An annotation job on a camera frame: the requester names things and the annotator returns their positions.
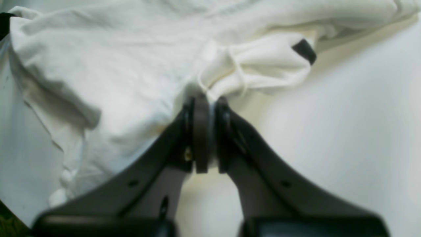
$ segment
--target crumpled white shirt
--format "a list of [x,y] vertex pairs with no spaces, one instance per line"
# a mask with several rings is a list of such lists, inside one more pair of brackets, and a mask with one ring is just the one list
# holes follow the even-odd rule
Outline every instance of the crumpled white shirt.
[[274,92],[308,75],[291,47],[410,16],[421,0],[118,0],[46,15],[15,7],[10,63],[64,152],[55,206],[138,158],[185,97]]

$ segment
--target mounting hole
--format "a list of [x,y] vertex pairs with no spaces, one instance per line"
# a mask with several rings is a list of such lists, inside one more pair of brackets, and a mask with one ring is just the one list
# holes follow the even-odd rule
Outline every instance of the mounting hole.
[[286,187],[286,188],[291,187],[291,183],[288,182],[288,181],[286,181],[286,180],[281,181],[281,185],[284,186],[284,187]]
[[168,212],[168,204],[169,199],[168,196],[165,196],[164,199],[162,199],[161,207],[159,208],[159,218],[164,219]]
[[127,185],[128,185],[129,187],[134,187],[134,186],[136,186],[138,183],[139,183],[139,181],[137,181],[137,180],[133,179],[133,180],[131,180],[130,182],[128,182],[128,183],[127,183]]

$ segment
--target white table surface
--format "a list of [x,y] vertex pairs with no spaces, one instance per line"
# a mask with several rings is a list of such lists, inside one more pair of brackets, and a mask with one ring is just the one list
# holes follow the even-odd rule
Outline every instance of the white table surface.
[[[5,0],[0,8],[45,13],[97,1]],[[382,215],[393,237],[421,236],[421,23],[413,17],[317,50],[302,85],[232,107],[304,176]],[[30,225],[59,186],[62,152],[9,74],[0,57],[0,199]],[[236,236],[234,184],[216,170],[193,175],[176,219],[184,237]]]

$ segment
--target black plastic bracket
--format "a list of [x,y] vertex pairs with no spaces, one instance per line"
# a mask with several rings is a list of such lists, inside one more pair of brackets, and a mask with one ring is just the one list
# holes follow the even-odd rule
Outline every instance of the black plastic bracket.
[[[119,175],[43,213],[37,237],[173,237],[183,179],[207,172],[216,148],[219,171],[240,195],[244,237],[387,237],[380,217],[335,197],[286,164],[221,98],[210,124],[204,97],[192,99],[155,143]],[[209,129],[215,139],[209,139]]]

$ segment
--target white cloth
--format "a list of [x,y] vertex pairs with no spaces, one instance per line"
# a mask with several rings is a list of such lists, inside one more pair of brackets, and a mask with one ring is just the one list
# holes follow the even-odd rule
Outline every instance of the white cloth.
[[420,0],[124,0],[41,16],[14,8],[11,69],[64,151],[58,205],[136,159],[170,123],[187,85],[209,100],[296,85],[310,71],[291,46],[377,27]]

